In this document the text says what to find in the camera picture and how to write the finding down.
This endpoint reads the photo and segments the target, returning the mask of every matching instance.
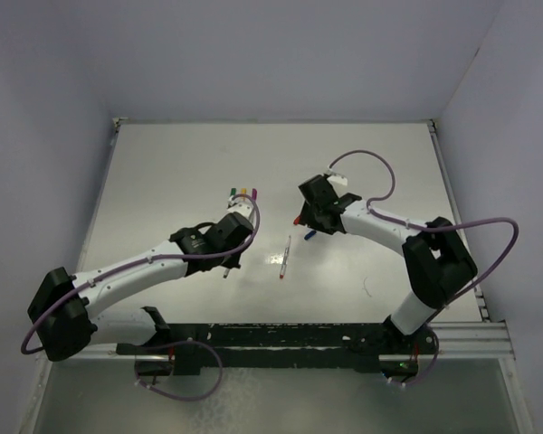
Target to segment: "white wall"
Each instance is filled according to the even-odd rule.
[[[113,116],[437,117],[501,0],[57,2]]]
[[[43,0],[0,1],[0,433],[33,377],[26,308],[46,271],[76,266],[112,130],[59,22]]]
[[[485,285],[506,318],[543,434],[543,0],[510,0],[440,120],[440,142],[464,220],[508,215],[519,244]],[[482,266],[507,231],[471,231]]]

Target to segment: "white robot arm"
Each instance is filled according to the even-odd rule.
[[[252,225],[256,213],[249,197],[237,195],[230,199],[219,222],[180,229],[168,241],[133,258],[74,276],[64,268],[50,271],[28,308],[33,329],[43,344],[40,350],[44,349],[51,361],[60,361],[89,344],[152,341],[165,332],[155,308],[142,307],[135,312],[107,309],[147,288],[197,271],[217,266],[240,268],[241,253],[247,248],[242,248],[242,243],[256,231]],[[24,340],[23,354],[36,350],[26,348],[31,335]]]
[[[476,276],[476,265],[456,231],[431,234],[411,229],[408,224],[438,228],[451,226],[448,220],[438,217],[433,222],[408,221],[372,210],[406,225],[387,222],[369,212],[361,197],[347,193],[347,187],[344,176],[331,172],[301,184],[305,203],[299,223],[328,234],[342,232],[367,238],[405,259],[412,291],[386,324],[399,336],[410,336]]]

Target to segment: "purple cable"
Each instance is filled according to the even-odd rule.
[[[346,152],[346,154],[342,154],[341,156],[336,158],[334,161],[332,161],[329,164],[328,168],[331,169],[342,158],[346,158],[347,156],[351,156],[353,154],[368,154],[369,156],[373,156],[374,158],[377,158],[378,160],[380,160],[382,162],[382,164],[384,164],[386,166],[386,169],[388,169],[388,173],[390,174],[390,181],[391,181],[390,190],[388,190],[388,193],[386,193],[384,196],[371,197],[370,199],[368,199],[367,205],[368,205],[368,209],[370,209],[370,204],[372,202],[385,201],[390,196],[392,196],[392,193],[395,192],[395,189],[396,189],[395,171],[393,170],[390,163],[388,163],[382,156],[380,156],[377,153],[372,152],[372,151],[366,151],[366,149],[355,149],[354,151],[348,151],[348,152]]]
[[[151,260],[162,260],[162,259],[190,259],[190,260],[192,260],[192,259],[216,259],[216,258],[223,258],[225,256],[234,255],[235,253],[241,253],[242,251],[246,250],[252,244],[253,239],[255,238],[255,236],[257,235],[258,230],[260,229],[260,209],[258,208],[257,203],[254,201],[254,199],[252,199],[252,197],[249,196],[248,194],[236,194],[232,199],[236,199],[238,197],[244,197],[244,198],[248,199],[252,203],[253,210],[255,211],[255,217],[256,217],[256,222],[255,222],[255,226],[253,227],[253,232],[242,245],[236,247],[235,249],[231,249],[231,250],[228,250],[228,251],[222,251],[220,253],[211,253],[211,254],[208,254],[208,255],[184,255],[184,254],[181,254],[181,255],[156,255],[156,256],[152,256]],[[98,275],[93,280],[94,280],[95,283],[99,283],[102,280],[104,280],[105,278],[109,278],[111,276],[114,276],[115,274],[120,273],[121,271],[125,271],[127,269],[132,269],[134,267],[137,267],[139,265],[143,265],[143,264],[146,264],[146,263],[148,263],[148,259],[133,260],[132,262],[129,262],[127,264],[123,264],[123,265],[121,265],[119,267],[116,267],[115,269],[110,269],[109,271]],[[90,287],[89,282],[85,282],[82,285],[79,285],[78,287],[73,289],[72,291],[69,291],[68,293],[66,293],[64,296],[62,296],[61,298],[56,300],[54,303],[52,303],[52,306],[50,306],[48,309],[46,309],[44,311],[44,313],[42,315],[40,315],[38,317],[38,319],[34,322],[34,324],[32,324],[32,326],[30,327],[30,330],[28,331],[28,333],[24,337],[24,340],[22,341],[22,345],[21,345],[21,348],[20,348],[21,353],[22,354],[36,354],[36,353],[41,352],[43,350],[43,348],[41,346],[30,349],[30,350],[28,349],[28,343],[32,339],[34,333],[36,333],[38,328],[42,325],[42,323],[46,320],[46,318],[52,312],[54,312],[56,309],[58,309],[60,306],[62,306],[64,303],[66,303],[69,299],[73,298],[74,296],[78,295],[81,291],[83,291],[84,289],[89,288],[89,287]]]
[[[152,391],[154,393],[158,393],[161,396],[165,396],[166,398],[169,398],[171,400],[183,401],[183,402],[193,402],[193,401],[204,400],[205,398],[210,397],[217,390],[217,388],[219,387],[219,384],[221,383],[221,380],[224,378],[224,364],[221,361],[221,357],[219,357],[219,354],[215,351],[215,349],[213,349],[211,346],[209,346],[207,344],[204,344],[203,342],[197,342],[197,341],[179,341],[179,342],[174,342],[172,344],[164,344],[164,345],[158,345],[158,346],[148,346],[148,347],[145,347],[145,349],[146,350],[153,350],[153,351],[154,350],[165,350],[167,348],[173,348],[175,346],[181,346],[181,345],[197,345],[197,346],[201,346],[202,348],[204,348],[205,350],[207,350],[209,353],[211,353],[213,355],[213,357],[217,361],[217,366],[219,367],[219,373],[217,375],[217,380],[215,381],[215,384],[211,389],[209,389],[207,392],[205,392],[205,393],[203,393],[201,395],[196,395],[196,396],[175,395],[174,393],[161,391],[157,387],[151,386],[147,382],[144,382],[143,380],[141,380],[141,377],[138,375],[137,369],[135,369],[135,378],[137,379],[137,383],[139,385],[143,386],[144,388],[146,388],[146,389],[148,389],[148,390],[150,390],[150,391]]]
[[[478,221],[475,221],[475,222],[466,222],[466,223],[454,224],[453,226],[443,226],[442,228],[428,228],[426,226],[421,226],[419,224],[414,224],[414,223],[411,223],[411,222],[405,222],[404,220],[400,220],[400,219],[397,219],[395,217],[390,217],[388,215],[384,215],[384,214],[376,211],[374,208],[372,208],[371,203],[376,202],[376,201],[384,201],[385,199],[388,199],[390,196],[392,196],[392,193],[396,189],[396,178],[395,178],[394,170],[393,170],[392,166],[382,156],[379,156],[378,154],[376,154],[376,153],[374,153],[372,151],[366,151],[365,149],[356,149],[354,151],[346,152],[346,154],[342,154],[341,156],[336,158],[329,165],[329,168],[331,169],[342,158],[344,158],[346,156],[351,156],[353,154],[368,154],[370,156],[374,156],[375,158],[380,160],[382,163],[384,163],[384,165],[388,169],[388,172],[390,173],[390,177],[392,178],[392,185],[390,186],[390,190],[388,191],[388,193],[385,194],[384,196],[380,196],[380,197],[371,197],[366,201],[366,206],[367,206],[368,212],[371,213],[372,215],[374,215],[375,217],[379,218],[380,220],[384,220],[386,222],[399,224],[401,226],[407,226],[410,229],[414,229],[414,230],[417,230],[417,231],[424,231],[424,232],[429,232],[429,233],[458,231],[460,229],[476,228],[478,226],[484,226],[484,225],[493,224],[493,223],[508,223],[508,224],[510,224],[512,226],[513,233],[511,235],[510,241],[507,244],[507,246],[505,247],[505,249],[503,249],[503,252],[499,255],[499,257],[479,277],[472,280],[466,287],[464,287],[459,292],[457,292],[454,296],[452,296],[452,298],[450,298],[447,301],[447,306],[450,303],[452,303],[454,300],[456,300],[457,298],[462,297],[464,294],[469,292],[471,289],[473,289],[474,287],[479,285],[484,279],[486,279],[502,263],[502,261],[507,257],[507,255],[509,255],[511,249],[513,248],[513,246],[517,242],[517,238],[519,237],[519,225],[517,224],[517,222],[515,222],[513,219],[511,219],[509,217],[494,217],[494,218],[491,218],[491,219],[478,220]],[[427,322],[432,321],[442,311],[443,311],[443,308],[437,310],[434,314],[432,314],[430,316],[430,318],[428,318]]]

